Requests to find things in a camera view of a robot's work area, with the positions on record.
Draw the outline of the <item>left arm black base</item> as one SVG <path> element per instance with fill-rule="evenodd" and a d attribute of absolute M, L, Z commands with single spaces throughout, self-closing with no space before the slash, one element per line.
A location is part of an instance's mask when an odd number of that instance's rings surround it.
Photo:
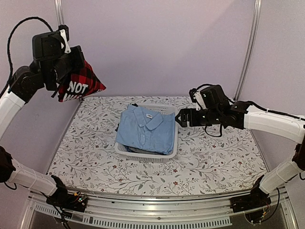
<path fill-rule="evenodd" d="M 47 197 L 46 203 L 63 209 L 85 212 L 88 203 L 87 194 L 82 194 L 79 191 L 71 194 L 58 177 L 54 175 L 51 177 L 55 181 L 57 189 L 51 196 Z"/>

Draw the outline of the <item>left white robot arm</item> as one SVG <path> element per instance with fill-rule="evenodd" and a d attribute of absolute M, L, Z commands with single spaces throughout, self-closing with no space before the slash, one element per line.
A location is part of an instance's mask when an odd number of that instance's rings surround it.
<path fill-rule="evenodd" d="M 33 50 L 33 62 L 20 67 L 9 82 L 9 87 L 0 97 L 0 133 L 3 135 L 8 126 L 30 101 L 39 89 L 58 92 L 70 73 L 85 66 L 80 46 L 63 48 L 43 48 Z M 60 207 L 71 203 L 72 194 L 60 178 L 44 175 L 26 167 L 13 159 L 3 147 L 0 149 L 0 181 L 14 183 L 43 193 L 53 199 Z"/>

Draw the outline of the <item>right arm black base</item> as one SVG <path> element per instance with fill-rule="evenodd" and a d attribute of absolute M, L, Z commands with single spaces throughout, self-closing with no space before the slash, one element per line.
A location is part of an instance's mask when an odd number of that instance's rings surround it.
<path fill-rule="evenodd" d="M 260 208 L 271 204 L 269 194 L 264 193 L 260 188 L 253 188 L 249 194 L 232 197 L 229 199 L 230 208 L 234 213 Z"/>

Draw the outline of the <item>white plastic laundry basket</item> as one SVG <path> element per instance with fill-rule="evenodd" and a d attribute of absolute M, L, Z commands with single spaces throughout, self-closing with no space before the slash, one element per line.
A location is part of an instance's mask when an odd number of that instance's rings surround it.
<path fill-rule="evenodd" d="M 153 111 L 160 112 L 164 115 L 170 113 L 176 113 L 176 109 L 173 106 L 161 105 L 161 104 L 133 104 L 135 106 L 142 106 Z M 154 163 L 166 163 L 176 156 L 178 145 L 178 124 L 175 123 L 175 135 L 174 135 L 174 147 L 173 150 L 167 154 L 160 154 L 151 151 L 145 151 L 138 148 L 125 146 L 115 141 L 115 152 L 121 156 L 127 157 L 129 160 L 154 162 Z"/>

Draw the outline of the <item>red black plaid shirt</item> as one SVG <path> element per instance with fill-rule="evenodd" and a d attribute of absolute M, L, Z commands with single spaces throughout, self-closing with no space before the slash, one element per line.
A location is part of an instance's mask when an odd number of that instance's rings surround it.
<path fill-rule="evenodd" d="M 106 86 L 98 79 L 91 65 L 84 60 L 84 67 L 70 73 L 64 82 L 58 85 L 52 98 L 58 96 L 59 102 L 84 98 L 88 95 L 104 91 Z"/>

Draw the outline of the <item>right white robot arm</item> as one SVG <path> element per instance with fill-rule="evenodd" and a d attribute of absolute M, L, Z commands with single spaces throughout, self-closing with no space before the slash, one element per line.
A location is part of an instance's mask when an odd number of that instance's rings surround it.
<path fill-rule="evenodd" d="M 230 126 L 267 132 L 296 143 L 293 155 L 256 181 L 252 194 L 246 198 L 250 208 L 258 207 L 264 202 L 265 195 L 305 170 L 305 120 L 300 116 L 263 110 L 251 101 L 237 101 L 234 104 L 213 105 L 200 110 L 184 108 L 179 111 L 175 120 L 181 127 Z"/>

